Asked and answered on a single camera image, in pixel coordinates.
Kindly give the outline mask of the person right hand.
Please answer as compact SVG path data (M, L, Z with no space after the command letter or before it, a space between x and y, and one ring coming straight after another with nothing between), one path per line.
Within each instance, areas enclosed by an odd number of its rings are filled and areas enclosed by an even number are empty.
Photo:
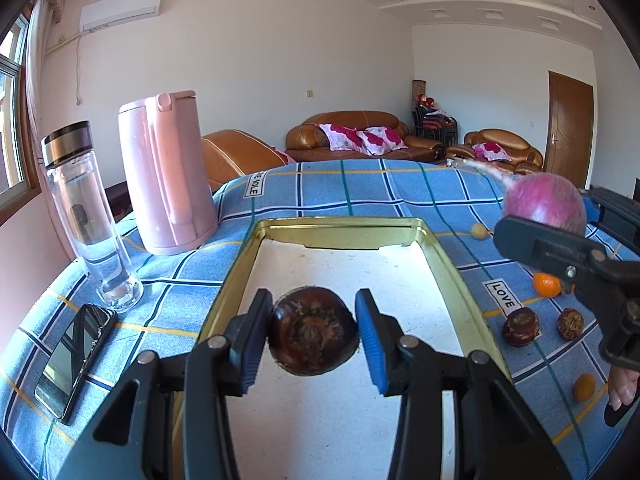
M634 403L639 373L619 366L611 366L608 374L608 403L614 411Z

